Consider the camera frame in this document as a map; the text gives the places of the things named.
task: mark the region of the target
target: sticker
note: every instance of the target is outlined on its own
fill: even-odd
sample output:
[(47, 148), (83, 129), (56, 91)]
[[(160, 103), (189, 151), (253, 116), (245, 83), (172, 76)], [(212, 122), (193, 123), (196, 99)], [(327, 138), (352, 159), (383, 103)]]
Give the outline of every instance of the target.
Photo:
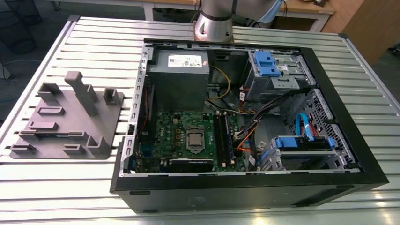
[(277, 67), (277, 69), (280, 69), (280, 70), (288, 70), (288, 67), (287, 66), (276, 66)]
[(253, 156), (249, 156), (249, 163), (251, 163), (252, 165), (256, 165), (256, 160), (255, 160)]
[(245, 93), (244, 93), (244, 92), (240, 92), (240, 95), (239, 95), (240, 101), (244, 101), (244, 98), (245, 98)]
[(168, 67), (201, 68), (203, 67), (201, 56), (200, 55), (169, 55)]
[(259, 149), (264, 148), (267, 145), (267, 143), (264, 141), (260, 141), (260, 144), (259, 144)]

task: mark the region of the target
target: power supply label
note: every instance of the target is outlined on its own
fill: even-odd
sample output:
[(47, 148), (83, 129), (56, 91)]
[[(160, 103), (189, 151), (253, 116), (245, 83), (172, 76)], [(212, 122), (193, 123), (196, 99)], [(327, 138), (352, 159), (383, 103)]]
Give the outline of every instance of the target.
[(168, 67), (203, 67), (200, 55), (169, 55), (168, 56)]

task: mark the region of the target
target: green motherboard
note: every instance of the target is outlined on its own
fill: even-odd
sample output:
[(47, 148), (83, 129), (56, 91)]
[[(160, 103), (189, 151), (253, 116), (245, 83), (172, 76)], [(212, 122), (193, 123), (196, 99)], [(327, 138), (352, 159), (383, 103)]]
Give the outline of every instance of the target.
[[(159, 171), (160, 162), (156, 159), (163, 158), (212, 159), (212, 171), (244, 171), (244, 155), (236, 152), (236, 149), (231, 149), (231, 153), (235, 152), (233, 161), (229, 161), (228, 164), (220, 163), (221, 153), (217, 152), (216, 138), (223, 134), (215, 136), (215, 117), (213, 113), (201, 112), (160, 112), (157, 114), (155, 143), (152, 146), (148, 144), (141, 146), (145, 172), (161, 172)], [(227, 120), (229, 132), (233, 134), (239, 130), (237, 116), (229, 114)], [(192, 140), (189, 140), (191, 132), (195, 135), (201, 133), (201, 135), (193, 135)], [(195, 150), (191, 149), (191, 143), (196, 144), (199, 140), (195, 140), (193, 137), (199, 137), (204, 141), (200, 149)]]

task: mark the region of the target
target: gray 3d printed part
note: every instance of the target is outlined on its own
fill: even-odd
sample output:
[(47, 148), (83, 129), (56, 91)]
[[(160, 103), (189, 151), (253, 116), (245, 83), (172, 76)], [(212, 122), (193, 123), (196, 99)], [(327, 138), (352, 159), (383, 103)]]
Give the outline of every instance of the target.
[(111, 154), (124, 95), (116, 89), (95, 92), (80, 72), (68, 72), (73, 91), (44, 83), (41, 101), (11, 147), (12, 158), (105, 159)]

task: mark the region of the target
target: orange wire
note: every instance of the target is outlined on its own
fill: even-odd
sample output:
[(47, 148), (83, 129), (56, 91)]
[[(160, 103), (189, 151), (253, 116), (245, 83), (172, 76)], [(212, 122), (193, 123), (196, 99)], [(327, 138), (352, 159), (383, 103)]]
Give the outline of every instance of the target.
[(255, 126), (255, 128), (249, 131), (248, 135), (244, 137), (243, 141), (240, 142), (239, 146), (237, 146), (237, 150), (241, 149), (243, 143), (245, 142), (245, 140), (248, 139), (248, 137), (251, 136), (252, 132), (255, 132), (257, 128), (257, 125)]
[(243, 148), (240, 148), (240, 149), (237, 149), (237, 151), (251, 151), (249, 149), (243, 149)]
[(312, 129), (313, 135), (317, 135), (317, 136), (319, 136), (320, 134), (319, 134), (319, 132), (317, 132), (316, 128), (313, 127), (313, 124), (312, 124), (311, 122), (309, 122), (308, 124), (309, 124), (309, 126), (311, 126), (311, 129)]
[(248, 113), (249, 111), (245, 111), (245, 110), (241, 109), (243, 104), (244, 104), (244, 101), (240, 102), (240, 105), (239, 105), (239, 112), (241, 112), (241, 113)]

